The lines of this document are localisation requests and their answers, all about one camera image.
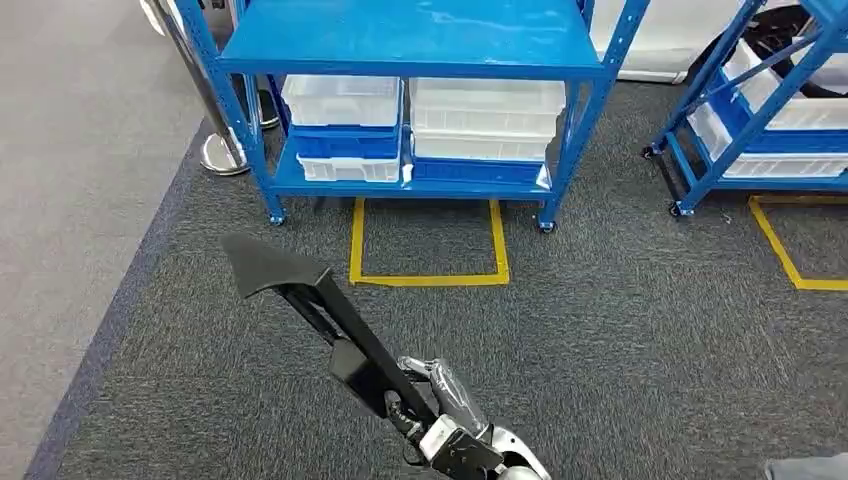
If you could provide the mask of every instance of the blue shelving unit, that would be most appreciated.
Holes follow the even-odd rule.
[[[686,90],[666,126],[651,145],[642,151],[646,158],[656,158],[667,148],[671,149],[674,165],[678,167],[687,187],[686,191],[678,191],[665,164],[662,161],[658,162],[673,197],[669,212],[674,216],[693,215],[698,203],[712,190],[848,192],[848,172],[832,178],[725,178],[723,176],[744,152],[826,152],[834,145],[848,144],[846,131],[767,130],[769,122],[804,85],[810,75],[824,65],[834,53],[848,52],[848,0],[801,0],[801,4],[818,24],[818,30],[815,33],[810,34],[802,42],[777,52],[732,81],[728,81],[723,76],[721,66],[724,59],[731,54],[748,22],[765,3],[766,0],[745,0],[692,85]],[[752,113],[745,102],[742,102],[742,111],[739,110],[738,105],[730,106],[736,85],[808,45],[811,47],[801,62],[783,79],[780,86],[757,113]],[[733,137],[732,143],[715,161],[710,157],[703,141],[695,134],[687,120],[688,115],[695,108],[706,102],[710,102],[714,107]],[[695,150],[706,165],[703,175],[698,176],[693,171],[689,158],[678,139],[681,131],[687,132],[693,139]]]
[[[286,196],[480,198],[538,200],[538,226],[548,232],[650,0],[626,1],[602,59],[589,38],[594,0],[252,0],[247,8],[244,0],[232,1],[237,25],[222,51],[197,2],[177,0],[177,6],[272,223],[284,221]],[[280,74],[562,80],[569,102],[556,175],[551,188],[421,179],[307,182],[293,148],[284,148],[269,172],[255,101],[245,118],[230,74],[244,75],[249,91],[255,75],[273,81]],[[579,95],[581,88],[588,94]]]

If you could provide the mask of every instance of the chrome pole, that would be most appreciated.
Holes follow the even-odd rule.
[[[216,132],[206,139],[203,144],[203,157],[201,164],[216,175],[236,175],[247,171],[247,159],[241,153],[238,142],[233,138],[224,115],[218,107],[215,96],[206,74],[195,60],[191,46],[177,26],[174,17],[162,6],[162,0],[145,0],[151,6],[156,19],[168,37],[174,42],[174,46],[185,63],[186,69],[191,75],[194,86],[197,88],[203,105],[206,107],[206,116],[212,122]]]

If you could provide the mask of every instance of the yellow tape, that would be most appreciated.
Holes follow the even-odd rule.
[[[795,285],[795,288],[797,288],[798,290],[848,291],[848,280],[813,279],[801,277],[801,274],[798,272],[798,269],[792,262],[792,258],[789,256],[789,253],[786,251],[786,248],[783,246],[783,243],[780,241],[780,238],[777,236],[777,233],[774,231],[774,228],[768,221],[768,217],[766,216],[765,212],[763,212],[763,209],[760,206],[760,202],[767,204],[788,205],[841,205],[843,203],[848,204],[848,198],[812,196],[780,197],[754,195],[750,199],[748,199],[748,207],[751,209],[751,213],[754,214],[754,218],[757,220],[757,224],[760,226],[760,229],[766,235],[769,244],[771,244],[772,250],[774,250],[775,255],[777,255],[777,258],[778,260],[780,260],[781,265],[783,265],[783,270],[786,272],[786,275],[789,277],[789,280],[792,281],[792,284]]]
[[[759,204],[777,205],[848,205],[848,196],[819,196],[819,195],[757,195]]]
[[[353,208],[353,231],[350,240],[350,283],[368,283],[389,287],[477,287],[506,285],[509,283],[509,262],[503,233],[500,204],[489,200],[492,222],[492,240],[495,250],[496,272],[483,275],[362,275],[362,255],[365,238],[365,199],[357,198]]]

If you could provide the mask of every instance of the dark gray carpet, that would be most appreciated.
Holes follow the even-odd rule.
[[[763,212],[801,276],[848,280],[848,205],[763,205]]]
[[[271,227],[249,178],[188,158],[184,202],[59,477],[435,478],[327,377],[305,322],[271,295],[237,297],[218,247],[229,232],[333,265],[392,352],[449,358],[555,478],[754,479],[767,458],[848,450],[848,293],[794,290],[744,200],[668,216],[638,152],[679,93],[616,87],[555,234],[503,203],[503,287],[350,287],[349,202],[289,200]],[[369,205],[367,273],[491,270],[482,202]]]

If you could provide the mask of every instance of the plastic storage bin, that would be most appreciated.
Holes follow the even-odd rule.
[[[565,107],[563,82],[413,78],[413,131],[485,135],[556,135]]]
[[[512,185],[538,183],[544,162],[503,162],[415,157],[413,178],[443,182],[485,182]]]
[[[756,53],[739,40],[736,52],[722,68],[728,79],[734,79],[762,61]],[[740,95],[733,100],[733,107],[744,111],[750,118],[763,106],[777,89],[782,79],[771,69],[766,69],[738,85]],[[844,130],[848,129],[848,99],[806,98],[800,92],[777,113],[769,123],[769,130]]]
[[[414,130],[415,155],[429,158],[467,158],[540,162],[550,137],[475,135]]]
[[[709,103],[688,117],[692,130],[715,161],[733,138]],[[848,169],[848,153],[743,153],[724,173],[727,178],[838,177]]]
[[[283,98],[293,125],[394,126],[400,79],[344,75],[289,75]]]
[[[306,158],[297,156],[309,182],[341,180],[394,183],[400,177],[400,155],[396,158]]]
[[[397,158],[400,125],[394,127],[303,127],[292,125],[297,153],[307,158]]]

